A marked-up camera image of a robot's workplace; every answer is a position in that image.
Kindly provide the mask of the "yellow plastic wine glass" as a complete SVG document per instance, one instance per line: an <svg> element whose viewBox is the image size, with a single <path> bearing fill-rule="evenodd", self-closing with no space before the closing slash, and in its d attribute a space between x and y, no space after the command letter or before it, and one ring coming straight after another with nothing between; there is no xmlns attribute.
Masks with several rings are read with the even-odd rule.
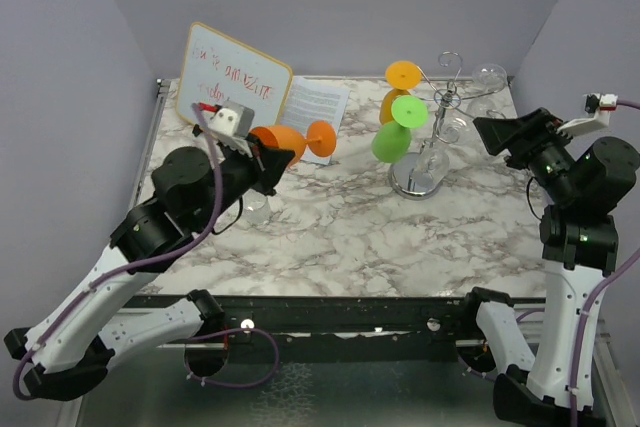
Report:
<svg viewBox="0 0 640 427"><path fill-rule="evenodd" d="M391 107L394 99L401 95L408 95L409 90L416 87L422 78L419 66L410 60L392 62L385 70L385 79L391 90L384 96L379 121L382 125L393 119Z"/></svg>

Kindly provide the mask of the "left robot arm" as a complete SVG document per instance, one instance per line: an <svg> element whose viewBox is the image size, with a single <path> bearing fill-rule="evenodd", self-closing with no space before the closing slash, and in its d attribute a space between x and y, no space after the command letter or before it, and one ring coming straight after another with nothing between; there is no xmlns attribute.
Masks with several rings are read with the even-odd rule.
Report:
<svg viewBox="0 0 640 427"><path fill-rule="evenodd" d="M229 334L226 315L205 290L131 322L114 315L144 286L214 231L217 217L254 189L273 195L294 152L249 138L249 152L186 146L151 175L154 194L113 231L89 274L44 321L10 330L4 343L19 365L15 396L70 401L129 358L172 341Z"/></svg>

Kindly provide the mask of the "clear wine glass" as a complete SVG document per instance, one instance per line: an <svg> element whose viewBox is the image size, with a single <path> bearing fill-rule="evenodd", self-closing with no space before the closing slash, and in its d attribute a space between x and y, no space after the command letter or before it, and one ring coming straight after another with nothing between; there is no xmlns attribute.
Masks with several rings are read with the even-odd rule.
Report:
<svg viewBox="0 0 640 427"><path fill-rule="evenodd" d="M449 172L448 148L470 139L471 121L462 117L437 120L431 137L423 143L409 174L410 186L425 194L435 191Z"/></svg>

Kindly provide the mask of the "green plastic wine glass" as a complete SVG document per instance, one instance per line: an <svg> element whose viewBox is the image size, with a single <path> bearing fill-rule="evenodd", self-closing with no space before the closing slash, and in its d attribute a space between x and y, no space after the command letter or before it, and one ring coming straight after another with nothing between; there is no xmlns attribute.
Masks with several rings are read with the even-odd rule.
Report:
<svg viewBox="0 0 640 427"><path fill-rule="evenodd" d="M381 127L371 144L373 155L383 163L400 160L408 152L412 130L427 119L427 105L421 98L411 94L387 96L380 111Z"/></svg>

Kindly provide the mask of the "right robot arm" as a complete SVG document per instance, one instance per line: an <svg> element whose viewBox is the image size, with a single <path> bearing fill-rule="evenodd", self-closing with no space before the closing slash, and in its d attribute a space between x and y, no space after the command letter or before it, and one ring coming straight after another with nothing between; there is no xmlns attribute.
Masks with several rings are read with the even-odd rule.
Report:
<svg viewBox="0 0 640 427"><path fill-rule="evenodd" d="M639 154L617 137L597 139L579 158L575 136L606 127L609 107L564 122L540 108L513 119L474 121L487 152L507 152L508 167L528 170L551 202L539 234L546 301L537 350L531 350L502 292L475 288L459 314L461 330L483 337L497 370L496 416L524 426L601 426L593 414L591 365L603 295L622 269L612 210L634 187Z"/></svg>

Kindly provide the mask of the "orange plastic wine glass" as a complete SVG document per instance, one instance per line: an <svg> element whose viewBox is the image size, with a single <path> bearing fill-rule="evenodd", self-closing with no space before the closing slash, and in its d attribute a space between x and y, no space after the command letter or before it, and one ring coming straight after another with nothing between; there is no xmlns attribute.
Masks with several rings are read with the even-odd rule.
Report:
<svg viewBox="0 0 640 427"><path fill-rule="evenodd" d="M321 158L331 156L337 145L337 135L333 126L324 120L312 122L305 134L288 125L256 126L250 134L258 137L268 147L291 150L293 159L288 166L296 164L307 149Z"/></svg>

